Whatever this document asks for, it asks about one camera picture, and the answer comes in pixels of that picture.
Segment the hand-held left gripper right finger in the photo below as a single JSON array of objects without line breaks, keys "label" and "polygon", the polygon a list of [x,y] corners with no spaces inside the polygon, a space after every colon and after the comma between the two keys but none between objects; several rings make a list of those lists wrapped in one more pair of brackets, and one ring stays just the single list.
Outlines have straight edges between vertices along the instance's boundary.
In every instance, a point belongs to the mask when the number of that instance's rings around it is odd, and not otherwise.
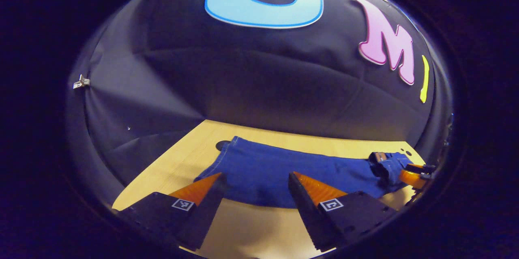
[{"label": "hand-held left gripper right finger", "polygon": [[397,214],[363,191],[347,194],[298,172],[289,174],[288,189],[311,241],[321,252],[353,246]]}]

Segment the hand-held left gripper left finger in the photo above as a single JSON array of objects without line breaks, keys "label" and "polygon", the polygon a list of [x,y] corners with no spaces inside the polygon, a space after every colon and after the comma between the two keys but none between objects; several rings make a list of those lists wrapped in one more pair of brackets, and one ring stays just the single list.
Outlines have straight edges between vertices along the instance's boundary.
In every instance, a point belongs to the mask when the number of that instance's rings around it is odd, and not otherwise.
[{"label": "hand-held left gripper left finger", "polygon": [[116,211],[116,216],[145,240],[167,250],[202,247],[227,190],[227,176],[219,172],[171,194],[157,191]]}]

